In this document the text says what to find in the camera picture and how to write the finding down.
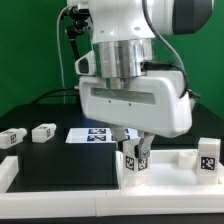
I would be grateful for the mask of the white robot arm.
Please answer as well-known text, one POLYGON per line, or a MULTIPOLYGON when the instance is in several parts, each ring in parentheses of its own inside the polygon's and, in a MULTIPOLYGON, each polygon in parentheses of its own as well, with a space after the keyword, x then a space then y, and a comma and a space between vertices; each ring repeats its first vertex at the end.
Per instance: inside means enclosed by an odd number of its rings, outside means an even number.
POLYGON ((126 127, 140 132, 134 147, 147 158, 155 135, 173 138, 192 125, 200 96, 189 89, 181 57, 163 38, 197 32, 214 0, 67 0, 77 33, 91 50, 75 58, 84 115, 109 123, 119 144, 126 127))

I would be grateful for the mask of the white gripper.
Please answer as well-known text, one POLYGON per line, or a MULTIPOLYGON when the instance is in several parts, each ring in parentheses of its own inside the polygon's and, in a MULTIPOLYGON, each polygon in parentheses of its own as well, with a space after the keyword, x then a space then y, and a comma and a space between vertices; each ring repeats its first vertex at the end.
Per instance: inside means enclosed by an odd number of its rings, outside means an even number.
POLYGON ((87 118, 114 124, 111 133, 118 151, 128 141, 125 127, 139 130, 138 159, 150 156, 155 135, 174 138, 192 125, 189 94, 181 96, 184 81, 180 71, 148 71, 146 76, 133 78, 129 90, 109 89, 103 79, 81 77, 79 90, 87 118))

